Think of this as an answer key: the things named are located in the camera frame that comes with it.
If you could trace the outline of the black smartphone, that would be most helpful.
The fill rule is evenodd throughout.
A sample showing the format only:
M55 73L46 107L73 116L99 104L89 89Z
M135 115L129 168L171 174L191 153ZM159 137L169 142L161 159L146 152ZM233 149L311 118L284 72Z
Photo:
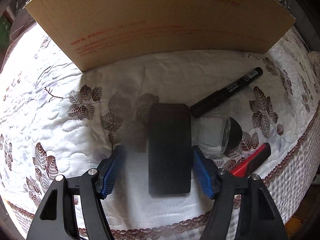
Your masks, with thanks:
M149 194L188 194L193 154L189 108L158 103L149 114Z

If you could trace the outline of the black marker pen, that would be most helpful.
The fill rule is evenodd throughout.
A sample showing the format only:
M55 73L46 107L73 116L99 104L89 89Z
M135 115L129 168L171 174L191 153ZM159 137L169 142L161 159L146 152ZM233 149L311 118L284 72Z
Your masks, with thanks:
M263 70L260 67L254 68L251 72L245 74L241 78L236 81L230 83L226 87L223 87L220 90L215 91L199 102L193 104L190 107L190 113L194 118L199 118L211 111L215 107L221 105L221 103L225 102L231 96L238 93L240 90L244 89L248 85L250 85L253 81L255 81L258 77L263 75Z

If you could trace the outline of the clear jar black lid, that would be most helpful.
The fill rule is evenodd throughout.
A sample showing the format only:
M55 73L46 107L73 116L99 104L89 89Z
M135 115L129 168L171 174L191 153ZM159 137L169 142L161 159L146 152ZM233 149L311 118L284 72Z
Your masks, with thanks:
M239 146L242 140L242 128L230 116L207 114L194 124L195 145L206 154L224 154Z

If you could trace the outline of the floral quilted bedspread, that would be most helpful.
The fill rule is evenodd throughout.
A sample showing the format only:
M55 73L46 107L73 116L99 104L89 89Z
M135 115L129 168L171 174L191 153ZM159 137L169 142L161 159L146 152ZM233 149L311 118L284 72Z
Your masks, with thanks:
M85 73L39 25L29 28L1 72L1 197L21 234L55 176L79 176L121 144L125 167L103 201L115 238L199 239L213 202L196 179L184 196L148 193L149 111L191 106L256 67L262 76L215 109L240 124L242 141L212 159L230 170L269 143L257 173L287 222L319 166L319 52L294 28L263 55L179 51Z

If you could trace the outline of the brown cardboard box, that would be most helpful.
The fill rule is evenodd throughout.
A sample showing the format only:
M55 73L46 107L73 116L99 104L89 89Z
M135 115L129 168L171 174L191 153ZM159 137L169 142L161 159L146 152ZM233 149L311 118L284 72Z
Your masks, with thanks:
M29 0L83 72L165 51L267 52L295 23L277 0Z

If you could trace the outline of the green shopping bag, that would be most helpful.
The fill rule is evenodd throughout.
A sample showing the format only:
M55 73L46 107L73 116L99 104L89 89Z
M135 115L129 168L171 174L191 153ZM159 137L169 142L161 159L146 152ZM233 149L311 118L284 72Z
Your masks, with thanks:
M11 23L8 19L2 15L0 19L0 50L1 53L5 53L9 46L9 34Z

